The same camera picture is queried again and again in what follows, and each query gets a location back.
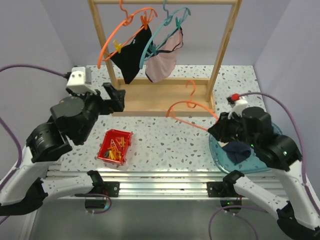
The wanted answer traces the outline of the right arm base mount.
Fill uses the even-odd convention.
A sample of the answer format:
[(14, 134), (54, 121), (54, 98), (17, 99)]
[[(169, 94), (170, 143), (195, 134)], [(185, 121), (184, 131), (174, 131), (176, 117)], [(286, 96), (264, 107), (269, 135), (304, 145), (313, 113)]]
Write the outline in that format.
[(228, 173), (222, 181), (208, 181), (206, 183), (207, 195), (209, 198), (235, 198), (240, 195), (236, 193), (234, 185), (237, 180), (245, 175), (234, 170)]

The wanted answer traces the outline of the teal clip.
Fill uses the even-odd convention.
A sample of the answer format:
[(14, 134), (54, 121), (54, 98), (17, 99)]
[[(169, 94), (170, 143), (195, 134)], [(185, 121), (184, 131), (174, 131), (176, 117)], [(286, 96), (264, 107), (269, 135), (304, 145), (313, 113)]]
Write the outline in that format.
[(147, 49), (147, 56), (153, 57), (157, 55), (157, 46), (155, 44), (150, 44)]
[(176, 25), (176, 29), (179, 30), (181, 28), (181, 24), (184, 22), (184, 18), (183, 17), (176, 17), (175, 18), (175, 25)]

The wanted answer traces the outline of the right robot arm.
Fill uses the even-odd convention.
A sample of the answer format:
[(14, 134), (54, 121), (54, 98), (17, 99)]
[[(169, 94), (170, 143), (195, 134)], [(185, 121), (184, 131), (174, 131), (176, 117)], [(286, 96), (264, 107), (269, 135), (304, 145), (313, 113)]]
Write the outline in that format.
[(260, 107), (245, 108), (240, 116), (227, 112), (207, 131), (217, 141), (240, 142), (250, 146), (280, 181), (287, 199), (278, 197), (255, 184), (238, 170), (227, 174), (222, 189), (227, 196), (246, 197), (272, 215), (277, 225), (293, 240), (318, 240), (320, 202), (308, 179), (302, 173), (302, 154), (295, 141), (286, 135), (274, 133), (271, 116)]

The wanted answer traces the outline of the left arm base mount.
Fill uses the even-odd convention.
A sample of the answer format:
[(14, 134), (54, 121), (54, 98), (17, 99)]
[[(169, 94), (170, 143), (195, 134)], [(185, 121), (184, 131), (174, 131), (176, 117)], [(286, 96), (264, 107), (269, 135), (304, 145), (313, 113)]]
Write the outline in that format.
[(85, 193), (77, 193), (76, 197), (118, 197), (120, 183), (118, 181), (104, 181), (100, 173), (96, 170), (90, 170), (86, 173), (91, 179), (92, 188)]

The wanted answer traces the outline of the pink underwear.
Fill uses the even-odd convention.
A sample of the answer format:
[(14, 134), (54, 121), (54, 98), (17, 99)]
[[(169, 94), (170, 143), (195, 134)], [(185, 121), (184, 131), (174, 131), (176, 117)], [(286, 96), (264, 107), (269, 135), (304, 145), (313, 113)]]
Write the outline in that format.
[(177, 63), (177, 53), (184, 45), (183, 30), (179, 28), (162, 47), (146, 61), (145, 75), (152, 83), (158, 83), (170, 76)]

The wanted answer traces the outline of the navy underwear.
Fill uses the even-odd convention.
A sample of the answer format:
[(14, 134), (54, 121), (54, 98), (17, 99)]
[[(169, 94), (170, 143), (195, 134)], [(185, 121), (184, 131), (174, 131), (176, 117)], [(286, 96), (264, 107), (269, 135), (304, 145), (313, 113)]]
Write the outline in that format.
[(251, 148), (242, 142), (219, 142), (219, 145), (226, 152), (229, 160), (235, 165), (242, 163), (251, 156)]

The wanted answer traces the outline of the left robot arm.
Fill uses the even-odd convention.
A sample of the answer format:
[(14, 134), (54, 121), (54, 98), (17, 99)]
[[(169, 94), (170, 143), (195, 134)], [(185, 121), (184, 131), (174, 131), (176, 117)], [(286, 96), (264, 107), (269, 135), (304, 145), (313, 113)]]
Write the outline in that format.
[(124, 111), (126, 91), (115, 89), (109, 82), (102, 86), (109, 99), (103, 99), (100, 91), (76, 94), (69, 90), (68, 97), (50, 108), (48, 121), (31, 132), (25, 146), (17, 146), (16, 164), (0, 181), (1, 216), (27, 215), (48, 200), (65, 196), (102, 197), (111, 203), (106, 183), (96, 170), (61, 180), (43, 177), (49, 166), (72, 151), (73, 145), (85, 143), (99, 116)]

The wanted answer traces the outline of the teal hanger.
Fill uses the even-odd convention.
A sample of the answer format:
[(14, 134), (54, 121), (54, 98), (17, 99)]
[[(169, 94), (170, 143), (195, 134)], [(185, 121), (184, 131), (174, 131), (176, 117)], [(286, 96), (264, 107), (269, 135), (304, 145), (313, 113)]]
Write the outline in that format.
[(142, 69), (143, 68), (143, 65), (144, 63), (150, 59), (151, 57), (148, 57), (148, 54), (147, 54), (147, 50), (148, 50), (148, 47), (150, 44), (154, 44), (154, 38), (158, 35), (158, 33), (160, 32), (160, 30), (163, 28), (163, 27), (167, 27), (171, 24), (171, 22), (175, 22), (175, 28), (162, 40), (161, 43), (159, 43), (158, 45), (156, 45), (156, 49), (157, 49), (157, 54), (158, 54), (158, 51), (160, 50), (161, 47), (163, 47), (165, 45), (165, 43), (168, 41), (168, 39), (177, 31), (177, 30), (180, 30), (180, 29), (177, 29), (176, 28), (176, 17), (178, 18), (183, 18), (184, 21), (187, 19), (188, 16), (191, 16), (191, 10), (186, 7), (186, 6), (183, 6), (183, 7), (180, 7), (178, 9), (176, 9), (175, 11), (173, 11), (172, 13), (169, 12), (169, 10), (166, 8), (166, 3), (167, 1), (164, 0), (162, 2), (162, 8), (163, 10), (166, 12), (166, 18), (164, 19), (164, 21), (159, 25), (159, 27), (155, 30), (155, 32), (151, 35), (150, 39), (148, 40), (148, 42), (146, 43), (143, 51), (142, 51), (142, 54), (141, 54), (141, 57), (140, 57), (140, 60), (139, 60), (139, 68)]

